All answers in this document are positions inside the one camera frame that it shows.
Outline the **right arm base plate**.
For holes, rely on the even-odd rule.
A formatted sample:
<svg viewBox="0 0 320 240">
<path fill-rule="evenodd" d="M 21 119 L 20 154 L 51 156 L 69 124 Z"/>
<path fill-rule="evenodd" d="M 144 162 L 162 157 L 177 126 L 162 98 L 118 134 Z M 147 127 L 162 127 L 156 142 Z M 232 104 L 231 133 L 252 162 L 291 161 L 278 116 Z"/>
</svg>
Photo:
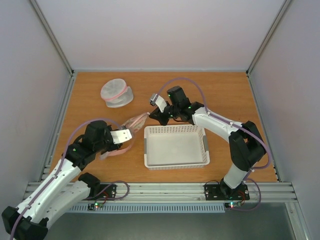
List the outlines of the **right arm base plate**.
<svg viewBox="0 0 320 240">
<path fill-rule="evenodd" d="M 203 185 L 204 196 L 207 201 L 241 201 L 250 200 L 248 186 L 240 184 L 235 189 L 223 189 L 217 182 Z"/>
</svg>

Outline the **floral bra laundry bag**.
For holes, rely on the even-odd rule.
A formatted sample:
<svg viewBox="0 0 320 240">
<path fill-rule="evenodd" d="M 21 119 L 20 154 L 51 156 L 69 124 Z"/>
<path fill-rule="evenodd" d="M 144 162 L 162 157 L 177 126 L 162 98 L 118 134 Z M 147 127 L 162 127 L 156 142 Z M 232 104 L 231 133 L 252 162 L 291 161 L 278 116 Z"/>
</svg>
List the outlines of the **floral bra laundry bag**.
<svg viewBox="0 0 320 240">
<path fill-rule="evenodd" d="M 123 124 L 123 126 L 126 127 L 127 129 L 129 129 L 130 132 L 131 132 L 131 135 L 133 136 L 133 139 L 132 139 L 130 145 L 127 146 L 126 148 L 123 148 L 123 149 L 107 151 L 107 152 L 103 153 L 102 155 L 100 155 L 99 159 L 100 160 L 104 160 L 107 157 L 122 155 L 122 154 L 126 153 L 127 151 L 129 151 L 132 148 L 132 146 L 134 145 L 135 135 L 145 125 L 146 120 L 147 120 L 149 115 L 150 115 L 149 112 L 144 112 L 144 113 L 142 113 L 140 115 L 137 115 L 135 117 L 132 117 L 132 118 L 128 119 Z"/>
</svg>

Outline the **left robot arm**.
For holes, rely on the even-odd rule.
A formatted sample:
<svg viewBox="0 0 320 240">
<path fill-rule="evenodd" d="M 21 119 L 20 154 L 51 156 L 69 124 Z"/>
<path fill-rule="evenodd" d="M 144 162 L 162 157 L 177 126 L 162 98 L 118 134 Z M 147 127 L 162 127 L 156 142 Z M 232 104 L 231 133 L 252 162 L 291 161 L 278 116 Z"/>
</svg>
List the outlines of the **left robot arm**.
<svg viewBox="0 0 320 240">
<path fill-rule="evenodd" d="M 83 134 L 71 136 L 57 165 L 37 189 L 17 207 L 8 206 L 1 214 L 12 240 L 43 240 L 50 227 L 68 209 L 82 200 L 97 199 L 105 188 L 101 181 L 82 171 L 97 154 L 110 156 L 132 139 L 131 130 L 109 119 L 98 118 L 82 124 Z"/>
</svg>

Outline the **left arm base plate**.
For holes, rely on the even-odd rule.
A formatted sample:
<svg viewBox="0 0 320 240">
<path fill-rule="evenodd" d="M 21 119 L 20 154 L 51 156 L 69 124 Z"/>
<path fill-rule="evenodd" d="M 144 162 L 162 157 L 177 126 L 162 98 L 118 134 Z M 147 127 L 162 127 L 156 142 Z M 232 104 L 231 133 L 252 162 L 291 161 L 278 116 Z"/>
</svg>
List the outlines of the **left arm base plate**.
<svg viewBox="0 0 320 240">
<path fill-rule="evenodd" d="M 90 193 L 87 197 L 83 198 L 82 201 L 100 201 L 100 200 L 113 200 L 116 197 L 117 185 L 112 184 L 107 187 L 108 184 L 102 183 L 99 187 L 90 189 Z"/>
</svg>

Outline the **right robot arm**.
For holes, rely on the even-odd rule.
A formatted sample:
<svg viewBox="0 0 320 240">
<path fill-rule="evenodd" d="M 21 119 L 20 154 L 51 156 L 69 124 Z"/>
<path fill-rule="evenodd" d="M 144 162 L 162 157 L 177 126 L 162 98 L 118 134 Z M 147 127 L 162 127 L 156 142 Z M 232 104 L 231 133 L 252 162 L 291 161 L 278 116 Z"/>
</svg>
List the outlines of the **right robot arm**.
<svg viewBox="0 0 320 240">
<path fill-rule="evenodd" d="M 155 109 L 149 117 L 166 126 L 170 119 L 180 120 L 209 130 L 229 144 L 232 165 L 221 179 L 219 188 L 225 199 L 234 197 L 240 184 L 253 170 L 254 165 L 266 154 L 266 145 L 257 126 L 251 122 L 241 123 L 209 111 L 200 102 L 190 102 L 180 86 L 167 91 L 169 101 L 153 94 L 149 102 Z"/>
</svg>

